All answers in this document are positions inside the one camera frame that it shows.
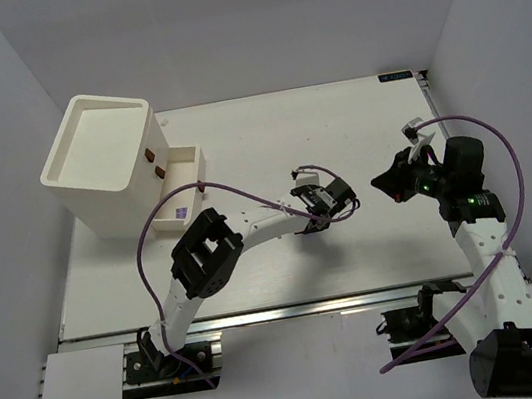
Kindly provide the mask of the purple upside-down lego brick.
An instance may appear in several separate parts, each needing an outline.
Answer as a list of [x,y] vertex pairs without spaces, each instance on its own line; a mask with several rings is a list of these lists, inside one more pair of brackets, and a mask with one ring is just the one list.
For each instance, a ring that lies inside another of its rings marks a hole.
[[175,216],[178,219],[184,219],[187,217],[187,211],[188,209],[186,207],[183,208],[177,208],[175,212]]

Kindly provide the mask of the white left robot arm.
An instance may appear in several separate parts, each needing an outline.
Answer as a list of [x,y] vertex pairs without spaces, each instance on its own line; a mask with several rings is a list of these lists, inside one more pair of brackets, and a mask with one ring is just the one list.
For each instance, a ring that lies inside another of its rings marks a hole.
[[159,318],[138,341],[145,361],[159,377],[177,374],[185,363],[182,349],[202,302],[229,282],[239,258],[269,240],[288,234],[326,230],[345,208],[355,210],[357,195],[343,179],[326,187],[303,184],[275,205],[260,204],[235,214],[203,210],[171,252],[170,286]]

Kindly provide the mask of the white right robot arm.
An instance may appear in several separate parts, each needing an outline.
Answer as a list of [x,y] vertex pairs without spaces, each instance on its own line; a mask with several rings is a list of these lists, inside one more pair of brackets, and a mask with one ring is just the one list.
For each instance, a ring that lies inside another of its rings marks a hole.
[[504,246],[502,204],[483,185],[483,143],[459,136],[445,144],[442,160],[429,145],[403,149],[371,185],[398,203],[419,194],[438,202],[439,215],[477,278],[478,298],[462,302],[466,292],[448,283],[422,289],[421,304],[469,353],[478,395],[531,398],[532,297],[515,253]]

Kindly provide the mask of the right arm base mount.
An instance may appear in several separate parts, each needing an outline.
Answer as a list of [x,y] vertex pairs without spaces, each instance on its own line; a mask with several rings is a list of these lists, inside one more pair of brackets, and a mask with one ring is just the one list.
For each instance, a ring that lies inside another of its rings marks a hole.
[[[465,286],[455,281],[426,282],[417,292],[417,303],[408,308],[383,312],[383,321],[376,327],[375,333],[387,335],[392,358],[398,358],[407,351],[418,339],[424,336],[436,320],[433,317],[433,300],[441,294],[451,293],[459,298],[465,294]],[[465,350],[454,341],[454,336],[443,327],[430,341],[419,348],[417,353],[406,360],[406,363],[426,361],[463,355]]]

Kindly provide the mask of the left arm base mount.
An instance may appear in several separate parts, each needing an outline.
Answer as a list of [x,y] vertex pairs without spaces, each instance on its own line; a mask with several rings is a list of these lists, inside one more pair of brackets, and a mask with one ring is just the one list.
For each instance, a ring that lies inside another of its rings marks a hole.
[[137,331],[135,349],[123,357],[122,399],[154,399],[216,389],[221,355],[215,343],[188,343],[165,356],[155,348],[148,328]]

